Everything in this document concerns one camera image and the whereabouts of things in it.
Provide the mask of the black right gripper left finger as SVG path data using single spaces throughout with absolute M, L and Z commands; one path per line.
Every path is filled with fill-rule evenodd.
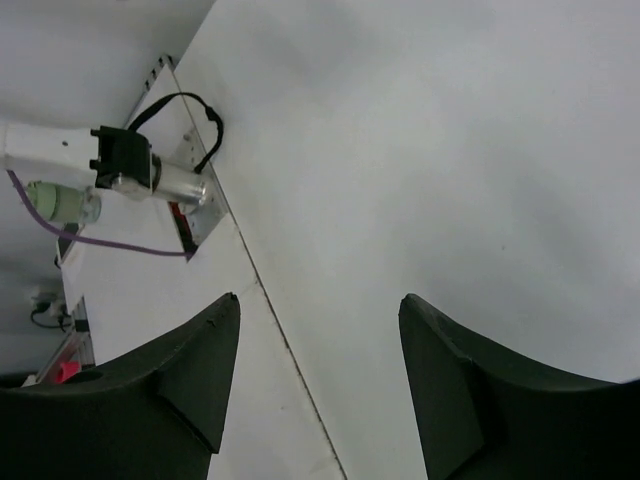
M 226 293 L 183 325 L 63 384 L 1 391 L 4 479 L 204 479 L 240 334 Z

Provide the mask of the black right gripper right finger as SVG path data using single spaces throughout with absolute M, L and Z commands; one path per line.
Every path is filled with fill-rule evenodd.
M 428 478 L 638 478 L 638 381 L 535 361 L 415 294 L 399 331 Z

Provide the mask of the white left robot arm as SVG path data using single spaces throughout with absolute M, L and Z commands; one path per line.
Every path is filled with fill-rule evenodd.
M 33 180 L 155 197 L 190 212 L 212 201 L 213 181 L 156 154 L 143 135 L 125 129 L 63 129 L 3 121 L 1 168 Z

